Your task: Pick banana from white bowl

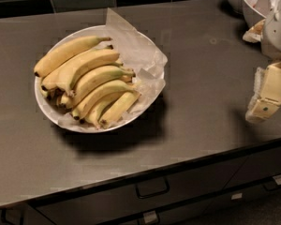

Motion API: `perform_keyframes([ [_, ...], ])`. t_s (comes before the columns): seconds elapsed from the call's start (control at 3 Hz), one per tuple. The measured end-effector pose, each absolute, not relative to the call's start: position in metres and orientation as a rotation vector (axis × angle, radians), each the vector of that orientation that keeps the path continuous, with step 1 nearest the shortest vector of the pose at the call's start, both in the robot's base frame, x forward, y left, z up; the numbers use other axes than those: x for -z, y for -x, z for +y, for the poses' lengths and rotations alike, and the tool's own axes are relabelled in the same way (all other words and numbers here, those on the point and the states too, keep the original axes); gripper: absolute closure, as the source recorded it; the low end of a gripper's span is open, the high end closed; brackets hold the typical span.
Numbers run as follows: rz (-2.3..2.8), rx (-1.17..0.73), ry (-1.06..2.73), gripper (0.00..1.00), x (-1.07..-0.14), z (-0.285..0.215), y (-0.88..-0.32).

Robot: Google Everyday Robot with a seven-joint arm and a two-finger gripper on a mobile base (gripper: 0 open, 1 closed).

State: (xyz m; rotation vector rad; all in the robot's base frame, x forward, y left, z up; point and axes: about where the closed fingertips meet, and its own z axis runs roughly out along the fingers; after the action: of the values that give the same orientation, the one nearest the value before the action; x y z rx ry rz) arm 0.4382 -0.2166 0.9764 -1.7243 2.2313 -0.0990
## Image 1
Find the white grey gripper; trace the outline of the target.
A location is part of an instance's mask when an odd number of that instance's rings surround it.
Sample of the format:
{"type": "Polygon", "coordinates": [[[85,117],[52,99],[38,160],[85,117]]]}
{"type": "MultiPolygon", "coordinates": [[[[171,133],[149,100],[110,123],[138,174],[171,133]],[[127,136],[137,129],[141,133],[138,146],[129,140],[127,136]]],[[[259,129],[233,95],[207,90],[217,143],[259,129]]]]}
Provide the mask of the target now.
{"type": "MultiPolygon", "coordinates": [[[[265,20],[257,22],[244,33],[243,40],[251,43],[261,40],[262,53],[281,60],[281,0],[265,20]]],[[[268,120],[281,107],[281,61],[265,69],[257,68],[253,91],[245,119],[256,124],[268,120]]]]}

